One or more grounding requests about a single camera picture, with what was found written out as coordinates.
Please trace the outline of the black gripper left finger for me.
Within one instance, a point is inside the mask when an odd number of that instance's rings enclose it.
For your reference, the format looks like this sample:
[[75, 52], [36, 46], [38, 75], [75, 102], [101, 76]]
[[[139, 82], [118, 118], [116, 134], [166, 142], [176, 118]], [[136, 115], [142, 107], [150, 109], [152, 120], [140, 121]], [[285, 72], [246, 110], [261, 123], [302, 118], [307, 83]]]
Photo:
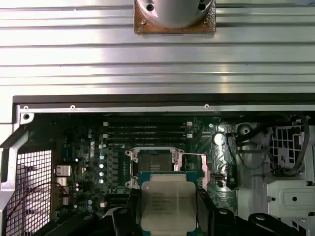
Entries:
[[97, 197], [83, 210], [61, 213], [57, 220], [43, 226], [35, 236], [140, 236], [137, 213], [140, 191], [106, 194]]

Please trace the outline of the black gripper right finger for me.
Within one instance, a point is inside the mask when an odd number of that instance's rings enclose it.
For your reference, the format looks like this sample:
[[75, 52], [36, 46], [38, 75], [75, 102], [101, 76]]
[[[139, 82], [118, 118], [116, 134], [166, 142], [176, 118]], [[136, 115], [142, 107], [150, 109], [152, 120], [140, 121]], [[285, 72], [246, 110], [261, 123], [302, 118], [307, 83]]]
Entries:
[[205, 236], [303, 236], [279, 219], [254, 213], [244, 220], [226, 208], [218, 208], [204, 189], [196, 192], [197, 222]]

